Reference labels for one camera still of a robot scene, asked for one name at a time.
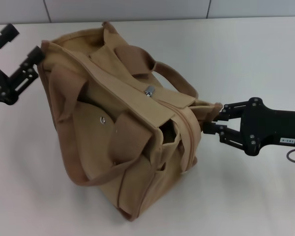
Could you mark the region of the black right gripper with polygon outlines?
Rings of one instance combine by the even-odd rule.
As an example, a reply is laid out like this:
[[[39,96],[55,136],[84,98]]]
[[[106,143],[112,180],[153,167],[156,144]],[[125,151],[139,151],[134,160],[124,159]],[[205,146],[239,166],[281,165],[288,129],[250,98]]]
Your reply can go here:
[[[295,147],[295,111],[273,110],[260,98],[229,104],[215,103],[218,113],[213,122],[203,123],[205,134],[219,135],[221,143],[243,150],[247,155],[258,155],[267,145]],[[216,124],[240,118],[240,131]]]

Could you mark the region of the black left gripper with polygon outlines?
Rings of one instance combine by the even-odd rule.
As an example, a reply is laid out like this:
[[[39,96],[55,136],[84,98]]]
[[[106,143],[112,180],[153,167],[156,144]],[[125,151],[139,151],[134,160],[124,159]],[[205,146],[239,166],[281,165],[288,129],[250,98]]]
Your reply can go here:
[[[0,49],[18,35],[17,29],[12,24],[7,24],[0,31]],[[44,57],[40,47],[36,46],[10,78],[0,70],[0,102],[7,105],[17,102],[18,96],[38,78],[34,66],[39,65]]]

